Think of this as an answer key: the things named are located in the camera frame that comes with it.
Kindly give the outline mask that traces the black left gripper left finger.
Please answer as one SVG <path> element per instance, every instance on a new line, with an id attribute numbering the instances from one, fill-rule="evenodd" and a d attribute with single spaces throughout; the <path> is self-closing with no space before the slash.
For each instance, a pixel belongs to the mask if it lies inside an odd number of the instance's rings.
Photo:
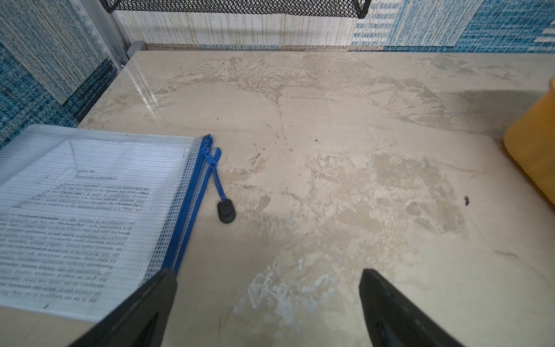
<path id="1" fill-rule="evenodd" d="M 176 295 L 173 270 L 160 270 L 72 346 L 160 346 Z"/>

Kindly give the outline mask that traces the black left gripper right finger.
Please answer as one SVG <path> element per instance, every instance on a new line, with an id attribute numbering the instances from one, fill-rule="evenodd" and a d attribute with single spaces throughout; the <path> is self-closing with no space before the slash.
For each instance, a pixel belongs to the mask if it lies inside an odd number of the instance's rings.
<path id="1" fill-rule="evenodd" d="M 385 277 L 362 272 L 359 296 L 373 346 L 460 346 Z"/>

